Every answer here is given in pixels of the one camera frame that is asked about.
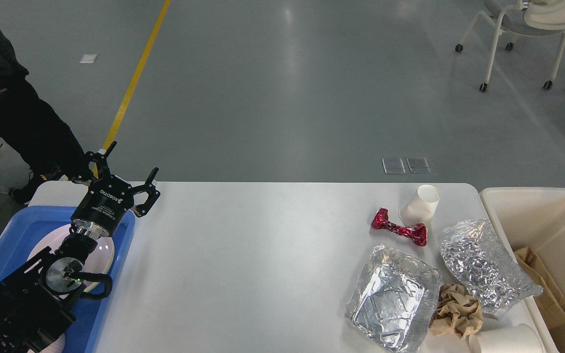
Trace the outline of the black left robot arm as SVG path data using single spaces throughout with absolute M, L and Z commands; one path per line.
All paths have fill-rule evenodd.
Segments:
M 0 281 L 0 353 L 40 352 L 54 343 L 75 321 L 72 308 L 78 300 L 102 300 L 112 291 L 108 274 L 92 273 L 85 263 L 97 241 L 110 238 L 124 215 L 148 214 L 160 192 L 154 186 L 153 168 L 138 186 L 110 172 L 107 158 L 116 146 L 87 152 L 98 176 L 75 178 L 88 190 L 70 218 L 69 234 L 52 251 L 45 247 Z

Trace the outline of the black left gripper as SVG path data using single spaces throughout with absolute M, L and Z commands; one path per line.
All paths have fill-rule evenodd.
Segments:
M 128 209 L 138 218 L 147 215 L 160 197 L 160 191 L 154 185 L 159 168 L 153 168 L 143 184 L 135 187 L 112 175 L 107 158 L 116 145 L 117 142 L 112 141 L 105 150 L 86 152 L 86 167 L 95 167 L 96 172 L 89 169 L 72 177 L 72 183 L 87 185 L 88 191 L 73 212 L 71 223 L 91 229 L 93 238 L 111 237 Z M 134 204 L 134 195 L 138 194 L 147 194 L 147 199 L 141 204 Z

